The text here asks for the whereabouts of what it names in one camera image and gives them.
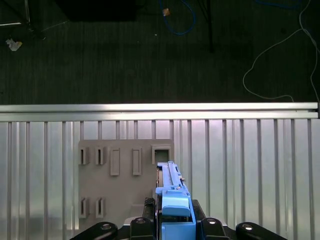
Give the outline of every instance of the orange tag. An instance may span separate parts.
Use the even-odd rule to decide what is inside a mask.
[[[169,8],[163,9],[163,10],[162,10],[162,13],[163,13],[163,16],[164,16],[164,17],[169,16],[169,15],[170,15]]]

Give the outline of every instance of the blue cable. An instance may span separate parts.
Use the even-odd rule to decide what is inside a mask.
[[[164,9],[164,6],[163,6],[162,1],[163,1],[163,0],[159,0],[161,12],[162,12],[162,10]],[[194,26],[195,26],[195,24],[196,24],[196,14],[195,14],[195,12],[192,10],[191,6],[186,2],[186,0],[181,0],[181,2],[190,10],[190,12],[192,13],[192,16],[193,16],[193,23],[192,23],[191,27],[190,27],[188,30],[186,30],[186,31],[184,31],[184,32],[176,32],[176,31],[169,25],[166,16],[164,16],[164,15],[162,14],[162,15],[163,15],[164,23],[165,23],[166,27],[169,29],[169,31],[170,31],[171,33],[175,34],[175,35],[180,35],[180,36],[189,33],[189,32],[194,28]]]
[[[271,2],[265,2],[265,1],[261,1],[261,0],[255,0],[256,3],[258,4],[262,4],[262,5],[267,5],[267,6],[272,6],[272,7],[278,7],[278,8],[282,8],[282,9],[297,9],[302,0],[296,0],[296,4],[293,6],[288,6],[288,5],[283,5],[283,4],[278,4],[278,3],[271,3]]]

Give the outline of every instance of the rectangular slot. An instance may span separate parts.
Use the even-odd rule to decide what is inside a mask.
[[[96,147],[95,148],[95,164],[96,165],[105,164],[104,148],[103,147]]]
[[[172,159],[171,146],[154,145],[152,146],[152,164],[165,163]]]
[[[110,150],[110,175],[119,176],[120,174],[120,148]]]
[[[90,162],[90,159],[89,159],[89,148],[88,147],[81,147],[79,149],[79,155],[80,155],[80,158],[79,158],[79,164],[80,165],[86,165]]]
[[[95,218],[101,219],[105,216],[105,199],[98,198],[95,201]]]
[[[89,214],[89,198],[82,197],[80,200],[80,219],[86,219]]]
[[[133,176],[140,176],[142,174],[142,149],[134,148],[132,150],[132,174]]]

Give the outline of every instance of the dark carpet floor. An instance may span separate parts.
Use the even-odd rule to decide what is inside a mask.
[[[34,25],[41,30],[68,20],[54,0],[29,1]],[[23,10],[23,0],[10,2]],[[119,11],[99,5],[108,1],[91,2],[105,8],[106,15]],[[299,28],[299,13],[308,0],[295,10],[254,0],[211,2],[213,53],[196,0],[189,0],[195,27],[183,36],[168,31],[156,0],[140,3],[136,21],[68,21],[45,30],[45,40],[35,39],[24,27],[1,28],[0,104],[269,102],[244,89],[243,75],[260,52]],[[164,6],[175,29],[182,31],[192,23],[180,1],[165,0]],[[319,10],[320,1],[312,0],[302,18],[318,42]],[[2,6],[0,13],[2,22],[15,19]],[[9,36],[23,42],[17,52],[5,44]],[[246,78],[247,87],[266,97],[288,94],[295,102],[315,102],[310,83],[315,59],[311,40],[300,31],[257,61]],[[320,92],[319,78],[320,66],[313,77]]]

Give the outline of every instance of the black furniture leg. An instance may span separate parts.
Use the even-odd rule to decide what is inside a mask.
[[[38,39],[40,40],[44,40],[46,39],[45,35],[39,31],[38,29],[36,29],[30,22],[30,17],[29,17],[29,2],[28,0],[24,0],[24,5],[25,5],[25,12],[27,14],[27,18],[26,19],[20,12],[18,12],[16,9],[14,9],[9,3],[7,3],[7,1],[5,0],[0,0],[1,3],[3,3],[3,5],[5,7],[7,7],[14,15],[16,15],[19,18],[19,21],[22,25],[25,25],[26,28],[32,33],[34,34]],[[19,25],[19,23],[12,23],[12,24],[3,24],[2,26],[13,26],[13,25]]]
[[[211,0],[206,0],[206,12],[208,16],[209,50],[210,50],[210,53],[213,53],[214,41],[213,41],[213,33],[212,33]]]

